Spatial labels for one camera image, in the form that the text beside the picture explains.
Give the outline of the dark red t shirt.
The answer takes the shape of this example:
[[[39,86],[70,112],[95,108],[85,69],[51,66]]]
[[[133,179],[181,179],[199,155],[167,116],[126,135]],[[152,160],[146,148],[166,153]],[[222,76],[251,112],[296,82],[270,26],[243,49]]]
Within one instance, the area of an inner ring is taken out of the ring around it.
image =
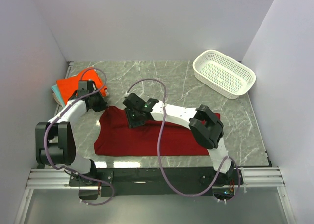
[[[205,156],[208,151],[197,144],[192,132],[165,121],[147,121],[129,128],[125,111],[108,107],[100,117],[100,133],[94,151],[103,156]]]

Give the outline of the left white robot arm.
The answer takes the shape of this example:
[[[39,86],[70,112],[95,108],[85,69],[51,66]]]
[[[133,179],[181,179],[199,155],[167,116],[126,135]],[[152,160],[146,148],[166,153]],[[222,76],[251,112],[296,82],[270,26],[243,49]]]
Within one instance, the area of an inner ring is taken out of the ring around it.
[[[41,165],[52,165],[57,170],[69,171],[73,179],[91,186],[97,183],[95,162],[79,155],[71,126],[89,109],[95,112],[107,108],[96,83],[80,80],[78,89],[68,99],[64,109],[47,122],[35,127],[35,158]]]

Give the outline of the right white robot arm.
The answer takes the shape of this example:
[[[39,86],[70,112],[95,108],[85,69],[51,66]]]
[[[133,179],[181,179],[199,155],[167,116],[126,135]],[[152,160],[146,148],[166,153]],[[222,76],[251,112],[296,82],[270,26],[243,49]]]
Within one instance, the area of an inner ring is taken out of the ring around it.
[[[152,98],[144,101],[135,93],[126,96],[123,105],[130,128],[142,126],[149,120],[188,128],[197,144],[208,151],[217,182],[227,184],[232,179],[235,166],[224,144],[224,125],[208,106],[186,108]]]

